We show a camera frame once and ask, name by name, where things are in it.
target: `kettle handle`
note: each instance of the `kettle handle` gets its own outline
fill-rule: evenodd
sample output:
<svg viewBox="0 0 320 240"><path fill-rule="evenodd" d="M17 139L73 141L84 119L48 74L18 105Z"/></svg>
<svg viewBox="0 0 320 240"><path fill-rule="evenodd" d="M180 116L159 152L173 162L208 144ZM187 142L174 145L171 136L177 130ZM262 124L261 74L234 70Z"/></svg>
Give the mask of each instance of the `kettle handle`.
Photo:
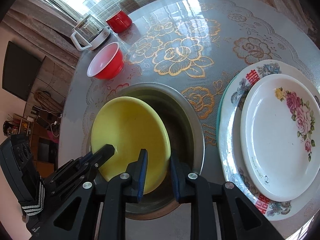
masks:
<svg viewBox="0 0 320 240"><path fill-rule="evenodd" d="M86 46L81 47L80 43L78 42L78 40L76 38L76 35L78 36L79 40L81 40L84 44L86 44ZM72 33L72 35L70 36L70 38L73 41L73 44L76 46L77 50L79 50L79 51L84 51L84 50L92 47L92 45L84 37L82 37L82 35L77 31L74 31Z"/></svg>

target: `metal screw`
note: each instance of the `metal screw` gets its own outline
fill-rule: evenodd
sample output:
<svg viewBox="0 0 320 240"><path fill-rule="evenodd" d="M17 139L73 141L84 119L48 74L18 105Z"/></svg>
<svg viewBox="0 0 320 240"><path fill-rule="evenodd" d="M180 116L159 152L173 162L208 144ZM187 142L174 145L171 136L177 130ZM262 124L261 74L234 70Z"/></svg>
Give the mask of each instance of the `metal screw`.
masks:
<svg viewBox="0 0 320 240"><path fill-rule="evenodd" d="M235 184L233 184L232 182L228 181L224 184L224 186L228 189L233 189L235 187Z"/></svg>
<svg viewBox="0 0 320 240"><path fill-rule="evenodd" d="M189 179L196 179L196 178L198 178L198 175L197 175L196 173L193 173L193 172L192 172L192 173L189 173L189 174L188 174L188 178L189 178Z"/></svg>
<svg viewBox="0 0 320 240"><path fill-rule="evenodd" d="M87 181L85 182L84 184L82 184L82 187L85 188L85 189L89 189L92 187L92 183Z"/></svg>
<svg viewBox="0 0 320 240"><path fill-rule="evenodd" d="M120 178L121 179L128 179L129 177L130 177L130 175L128 173L126 173L126 172L120 174Z"/></svg>

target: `floral plate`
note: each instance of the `floral plate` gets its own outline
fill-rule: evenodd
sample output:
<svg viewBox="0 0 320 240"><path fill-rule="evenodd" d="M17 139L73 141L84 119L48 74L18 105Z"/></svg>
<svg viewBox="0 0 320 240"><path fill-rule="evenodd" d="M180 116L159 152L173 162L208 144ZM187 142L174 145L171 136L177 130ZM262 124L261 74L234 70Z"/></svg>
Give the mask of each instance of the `floral plate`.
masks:
<svg viewBox="0 0 320 240"><path fill-rule="evenodd" d="M268 75L249 91L241 114L241 148L250 178L267 198L290 201L310 186L320 168L319 120L313 95L293 77Z"/></svg>
<svg viewBox="0 0 320 240"><path fill-rule="evenodd" d="M244 100L255 82L275 73L286 74L300 81L308 88L319 105L319 92L299 70L277 60L262 60L243 69L229 86L221 107L218 136L218 148L225 180L235 183L270 221L286 219L296 214L314 197L320 185L320 172L318 172L308 189L299 197L291 201L275 202L261 194L248 175L240 142L240 119ZM281 163L286 165L287 161L281 160Z"/></svg>

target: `yellow plate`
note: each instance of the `yellow plate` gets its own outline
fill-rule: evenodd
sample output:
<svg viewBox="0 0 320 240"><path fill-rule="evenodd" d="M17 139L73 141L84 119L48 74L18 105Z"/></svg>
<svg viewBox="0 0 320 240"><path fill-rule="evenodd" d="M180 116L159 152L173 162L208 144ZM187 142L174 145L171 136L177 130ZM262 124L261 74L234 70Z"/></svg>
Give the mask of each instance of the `yellow plate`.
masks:
<svg viewBox="0 0 320 240"><path fill-rule="evenodd" d="M99 169L107 181L137 161L141 149L148 151L143 193L153 191L164 180L171 155L169 136L159 115L147 103L132 97L119 97L106 103L93 122L92 152L96 153L105 144L115 148L115 155Z"/></svg>

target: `wall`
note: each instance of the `wall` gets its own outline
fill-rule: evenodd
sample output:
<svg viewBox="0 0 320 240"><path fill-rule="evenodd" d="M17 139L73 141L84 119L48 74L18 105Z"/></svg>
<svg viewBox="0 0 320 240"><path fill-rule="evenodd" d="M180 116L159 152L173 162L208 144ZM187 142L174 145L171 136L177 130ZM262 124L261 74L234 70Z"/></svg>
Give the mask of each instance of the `wall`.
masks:
<svg viewBox="0 0 320 240"><path fill-rule="evenodd" d="M9 32L0 28L0 82L2 82L2 71L4 64L5 52L7 49L8 41L12 41L18 46L22 47L30 54L43 60L44 54L39 51L29 48L27 44L10 34ZM23 115L25 101L15 97L9 92L2 89L0 86L0 125L7 119L8 114L13 113ZM0 131L0 143L2 143L7 137ZM31 237L31 234L26 229L25 223L22 221L21 207L17 198L13 194L5 176L0 169L0 221L4 228L7 230L13 240L27 240Z"/></svg>

